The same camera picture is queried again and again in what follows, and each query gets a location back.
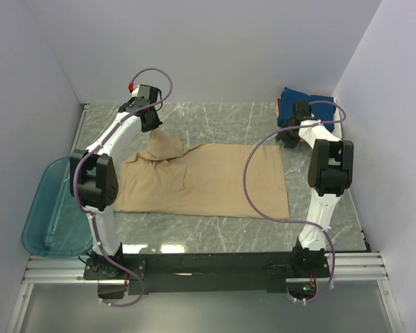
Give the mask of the beige t-shirt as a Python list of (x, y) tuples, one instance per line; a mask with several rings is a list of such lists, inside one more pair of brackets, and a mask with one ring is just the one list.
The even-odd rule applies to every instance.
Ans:
[(278, 146), (182, 145), (156, 129), (121, 163), (117, 212), (276, 219), (289, 217)]

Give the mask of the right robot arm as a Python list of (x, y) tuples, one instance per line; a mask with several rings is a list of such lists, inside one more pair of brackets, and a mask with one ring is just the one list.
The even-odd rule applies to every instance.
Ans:
[(293, 104), (292, 114), (276, 136), (286, 148), (295, 148), (300, 141), (311, 148), (308, 184), (311, 201), (306, 220), (293, 248), (293, 270), (317, 271), (326, 268), (325, 250), (333, 212), (353, 180), (354, 144), (329, 132), (324, 122), (313, 116), (313, 103)]

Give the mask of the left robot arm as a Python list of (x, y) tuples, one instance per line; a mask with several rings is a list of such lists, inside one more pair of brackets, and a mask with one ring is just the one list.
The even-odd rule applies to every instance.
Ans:
[(71, 195), (86, 214), (92, 232), (92, 269), (122, 269), (122, 244), (114, 223), (119, 192), (114, 161), (136, 135), (162, 125), (155, 107), (162, 104), (162, 91), (150, 85), (129, 86), (129, 90), (131, 98), (118, 109), (110, 127), (85, 150), (76, 149), (69, 157)]

